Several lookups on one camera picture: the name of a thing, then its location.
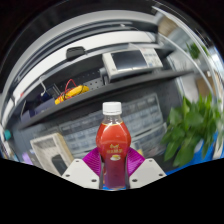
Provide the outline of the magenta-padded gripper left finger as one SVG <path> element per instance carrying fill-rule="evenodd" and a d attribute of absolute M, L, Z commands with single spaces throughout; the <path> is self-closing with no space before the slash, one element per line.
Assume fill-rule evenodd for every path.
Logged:
<path fill-rule="evenodd" d="M 101 175 L 101 156 L 95 148 L 83 159 L 74 159 L 62 177 L 84 188 L 100 189 L 102 187 Z"/>

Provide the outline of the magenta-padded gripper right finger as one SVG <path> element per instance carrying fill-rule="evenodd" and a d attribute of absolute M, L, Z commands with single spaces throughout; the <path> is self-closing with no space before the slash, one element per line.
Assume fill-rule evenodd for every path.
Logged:
<path fill-rule="evenodd" d="M 136 150 L 129 149 L 126 158 L 127 189 L 141 188 L 165 176 L 165 172 L 153 158 L 145 159 Z"/>

